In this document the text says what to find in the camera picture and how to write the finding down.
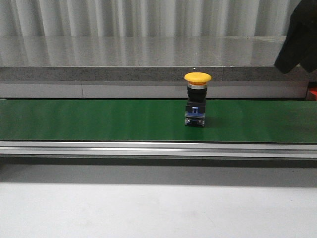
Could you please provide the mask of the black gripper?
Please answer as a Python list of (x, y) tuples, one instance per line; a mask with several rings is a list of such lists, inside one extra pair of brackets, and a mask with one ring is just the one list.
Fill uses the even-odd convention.
[(274, 63), (282, 73), (297, 65), (306, 72), (317, 69), (317, 1), (302, 0), (290, 17), (286, 39)]

